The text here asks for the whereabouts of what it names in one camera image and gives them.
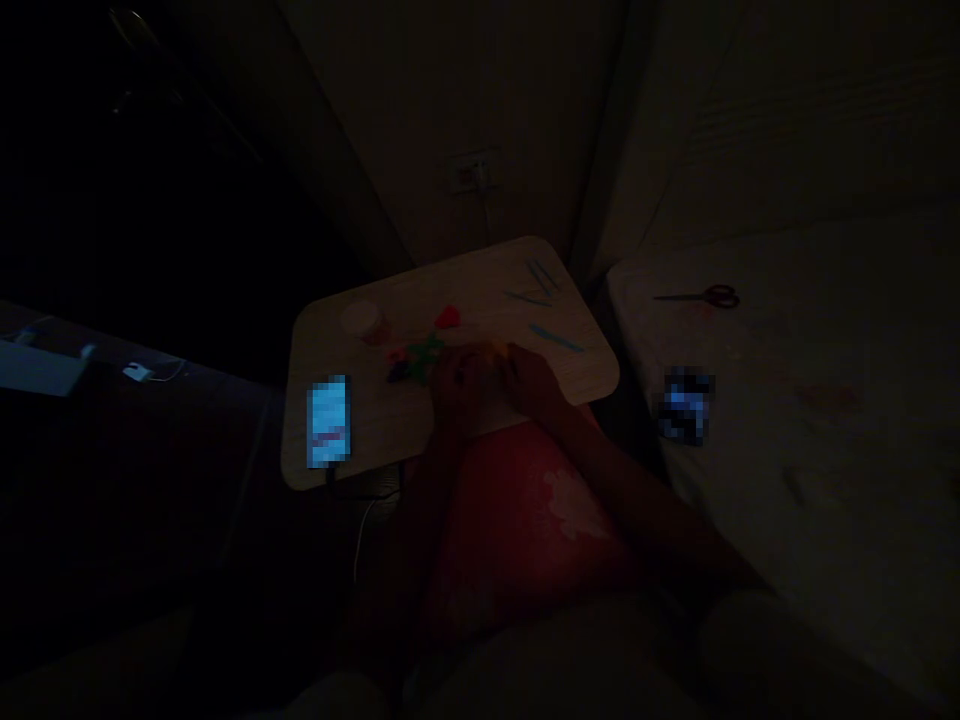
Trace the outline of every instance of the bed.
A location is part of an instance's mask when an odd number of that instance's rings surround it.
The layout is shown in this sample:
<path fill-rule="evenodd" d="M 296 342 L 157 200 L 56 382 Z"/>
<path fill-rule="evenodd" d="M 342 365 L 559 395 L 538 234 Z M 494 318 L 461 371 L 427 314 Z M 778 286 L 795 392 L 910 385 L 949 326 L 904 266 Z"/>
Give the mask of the bed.
<path fill-rule="evenodd" d="M 616 265 L 651 412 L 673 365 L 715 377 L 677 492 L 798 613 L 935 707 L 960 657 L 960 205 L 721 240 Z M 732 310 L 657 295 L 724 283 Z"/>

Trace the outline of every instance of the blue stick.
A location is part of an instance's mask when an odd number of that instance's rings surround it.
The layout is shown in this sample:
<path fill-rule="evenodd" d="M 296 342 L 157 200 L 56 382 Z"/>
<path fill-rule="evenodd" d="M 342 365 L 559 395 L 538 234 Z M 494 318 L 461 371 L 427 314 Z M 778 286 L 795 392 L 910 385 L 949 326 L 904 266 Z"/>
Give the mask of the blue stick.
<path fill-rule="evenodd" d="M 531 323 L 530 329 L 533 330 L 533 331 L 534 331 L 537 335 L 539 335 L 540 337 L 545 338 L 546 340 L 552 340 L 553 342 L 557 343 L 558 345 L 563 345 L 565 348 L 569 348 L 570 350 L 573 350 L 574 352 L 586 352 L 586 350 L 584 350 L 584 349 L 583 349 L 582 347 L 580 347 L 579 345 L 574 345 L 574 344 L 573 344 L 572 342 L 570 342 L 569 340 L 566 340 L 566 339 L 560 337 L 559 335 L 554 335 L 552 332 L 549 332 L 549 331 L 547 331 L 547 330 L 544 330 L 544 329 L 543 329 L 542 327 L 540 327 L 539 325 L 533 325 L 533 324 Z"/>
<path fill-rule="evenodd" d="M 543 305 L 544 307 L 553 307 L 550 303 L 545 303 L 542 300 L 534 300 L 533 298 L 524 297 L 523 295 L 518 295 L 517 293 L 512 293 L 509 290 L 504 290 L 503 294 L 507 297 L 512 297 L 517 300 L 526 300 L 527 302 L 532 302 L 534 305 Z"/>
<path fill-rule="evenodd" d="M 552 277 L 550 277 L 550 273 L 547 272 L 547 269 L 546 269 L 543 265 L 541 265 L 541 264 L 540 264 L 540 261 L 537 260 L 536 258 L 534 258 L 533 261 L 537 264 L 537 267 L 540 268 L 540 272 L 542 272 L 542 273 L 546 276 L 547 280 L 550 281 L 550 284 L 553 285 L 553 287 L 556 288 L 557 292 L 560 292 L 560 286 L 557 285 L 557 281 L 556 281 L 556 280 L 554 280 Z"/>
<path fill-rule="evenodd" d="M 540 276 L 537 275 L 537 271 L 533 267 L 533 262 L 530 260 L 527 260 L 527 269 L 530 271 L 530 274 L 533 275 L 534 280 L 540 283 L 540 287 L 543 288 L 543 291 L 547 294 L 547 297 L 553 297 L 550 294 L 550 288 L 548 288 L 543 280 L 540 279 Z"/>

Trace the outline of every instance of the phone screen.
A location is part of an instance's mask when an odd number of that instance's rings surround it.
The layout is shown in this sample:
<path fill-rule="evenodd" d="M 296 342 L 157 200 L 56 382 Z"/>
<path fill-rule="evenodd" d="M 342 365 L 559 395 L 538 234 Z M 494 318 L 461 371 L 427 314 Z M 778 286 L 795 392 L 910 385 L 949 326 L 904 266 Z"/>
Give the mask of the phone screen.
<path fill-rule="evenodd" d="M 665 438 L 703 445 L 710 425 L 714 378 L 702 368 L 672 367 L 657 403 L 657 425 Z"/>
<path fill-rule="evenodd" d="M 307 397 L 307 467 L 328 468 L 350 457 L 350 378 L 331 375 Z"/>

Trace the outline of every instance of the table top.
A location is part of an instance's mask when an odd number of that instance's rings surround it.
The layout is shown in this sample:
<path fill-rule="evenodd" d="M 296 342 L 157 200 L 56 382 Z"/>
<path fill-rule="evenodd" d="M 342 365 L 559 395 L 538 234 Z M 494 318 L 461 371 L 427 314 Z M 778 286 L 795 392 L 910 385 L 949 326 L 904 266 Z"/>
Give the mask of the table top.
<path fill-rule="evenodd" d="M 547 297 L 526 265 L 536 259 L 560 287 L 549 281 Z M 508 297 L 526 294 L 548 302 L 542 307 Z M 351 303 L 370 300 L 383 311 L 393 340 L 369 347 L 340 327 L 340 313 Z M 620 379 L 616 356 L 553 247 L 528 236 L 348 290 L 311 303 L 297 318 L 290 350 L 290 373 L 283 423 L 281 467 L 290 487 L 306 490 L 326 482 L 326 471 L 307 467 L 307 393 L 329 375 L 351 383 L 352 456 L 337 477 L 419 455 L 433 428 L 430 393 L 416 380 L 387 383 L 390 350 L 422 342 L 447 306 L 460 311 L 461 326 L 438 330 L 447 345 L 499 339 L 544 355 L 567 400 L 580 405 L 609 395 Z M 530 330 L 534 323 L 584 348 L 574 352 Z M 524 422 L 507 404 L 494 379 L 477 435 Z"/>

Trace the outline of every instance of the white charger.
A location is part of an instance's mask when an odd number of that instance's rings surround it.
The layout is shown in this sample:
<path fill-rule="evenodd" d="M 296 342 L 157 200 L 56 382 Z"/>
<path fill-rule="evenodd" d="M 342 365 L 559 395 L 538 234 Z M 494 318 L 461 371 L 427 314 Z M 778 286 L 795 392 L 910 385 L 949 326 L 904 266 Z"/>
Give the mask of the white charger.
<path fill-rule="evenodd" d="M 146 382 L 153 377 L 153 370 L 140 363 L 130 363 L 123 369 L 123 374 L 137 382 Z"/>

